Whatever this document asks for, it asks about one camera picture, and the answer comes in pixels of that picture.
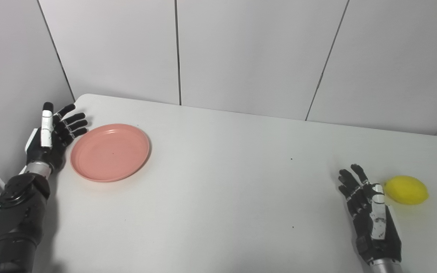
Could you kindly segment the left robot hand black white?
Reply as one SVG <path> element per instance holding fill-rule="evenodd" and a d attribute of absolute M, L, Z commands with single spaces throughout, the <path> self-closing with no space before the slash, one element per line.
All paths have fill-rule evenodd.
<path fill-rule="evenodd" d="M 43 104 L 41 126 L 35 129 L 26 146 L 26 163 L 43 162 L 52 171 L 59 171 L 65 163 L 65 152 L 76 138 L 87 133 L 88 121 L 84 113 L 65 117 L 75 110 L 75 104 L 68 104 L 54 112 L 51 102 Z"/>

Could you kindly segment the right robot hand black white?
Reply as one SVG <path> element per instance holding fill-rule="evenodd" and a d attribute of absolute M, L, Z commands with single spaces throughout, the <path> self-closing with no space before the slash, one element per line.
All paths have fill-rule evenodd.
<path fill-rule="evenodd" d="M 357 178 L 346 169 L 339 171 L 338 190 L 345 197 L 347 209 L 357 235 L 355 244 L 364 262 L 377 260 L 402 261 L 402 242 L 390 209 L 385 204 L 382 185 L 370 182 L 364 170 L 351 165 Z"/>

